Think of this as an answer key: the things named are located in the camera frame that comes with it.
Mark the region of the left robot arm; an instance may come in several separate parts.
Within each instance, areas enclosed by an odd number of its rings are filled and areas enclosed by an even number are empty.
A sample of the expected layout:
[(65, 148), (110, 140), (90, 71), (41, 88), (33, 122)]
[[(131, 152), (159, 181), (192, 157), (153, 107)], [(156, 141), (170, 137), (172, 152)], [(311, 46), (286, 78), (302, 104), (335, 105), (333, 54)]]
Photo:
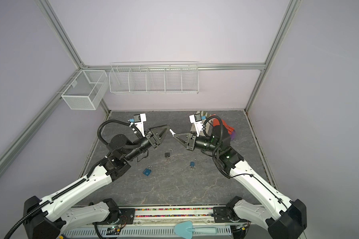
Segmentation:
[[(110, 123), (130, 127), (138, 138), (130, 141), (125, 135), (118, 134), (106, 141), (102, 129)], [(104, 121), (97, 130), (97, 137), (106, 146), (108, 153), (85, 175), (63, 189), (41, 199), (36, 196), (27, 199), (23, 217), (12, 226), (5, 238), (11, 238), (20, 226), (24, 226), (29, 239), (57, 239), (66, 231), (87, 224), (117, 222), (121, 213), (113, 199), (82, 208), (75, 208), (74, 205), (123, 176), (131, 167), (130, 161), (142, 153), (148, 153), (151, 147), (158, 147), (170, 131), (169, 125), (157, 126), (148, 132), (143, 130), (143, 126), (143, 120)]]

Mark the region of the dark grey padlock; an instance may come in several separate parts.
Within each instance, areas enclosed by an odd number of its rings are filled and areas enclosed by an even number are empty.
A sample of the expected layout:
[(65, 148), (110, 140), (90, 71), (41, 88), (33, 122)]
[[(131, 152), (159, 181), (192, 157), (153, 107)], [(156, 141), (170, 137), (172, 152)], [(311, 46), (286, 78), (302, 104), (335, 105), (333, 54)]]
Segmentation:
[(164, 155), (165, 158), (166, 158), (166, 159), (171, 158), (172, 153), (173, 153), (173, 150), (172, 150), (172, 149), (169, 149), (167, 152), (165, 152), (165, 155)]

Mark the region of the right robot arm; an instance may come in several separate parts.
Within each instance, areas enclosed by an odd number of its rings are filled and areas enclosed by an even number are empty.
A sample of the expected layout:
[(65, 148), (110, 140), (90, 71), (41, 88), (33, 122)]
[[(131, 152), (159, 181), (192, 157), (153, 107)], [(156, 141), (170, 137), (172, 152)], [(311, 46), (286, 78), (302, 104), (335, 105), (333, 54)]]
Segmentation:
[(188, 133), (171, 131), (173, 138), (189, 151), (199, 149), (210, 156), (224, 177), (239, 182), (260, 203), (254, 205), (234, 197), (226, 205), (230, 217), (234, 221), (244, 219), (262, 227), (273, 239), (300, 238), (307, 228), (305, 204), (282, 194), (249, 165), (231, 146), (231, 134), (219, 116), (191, 115), (190, 121), (196, 130)]

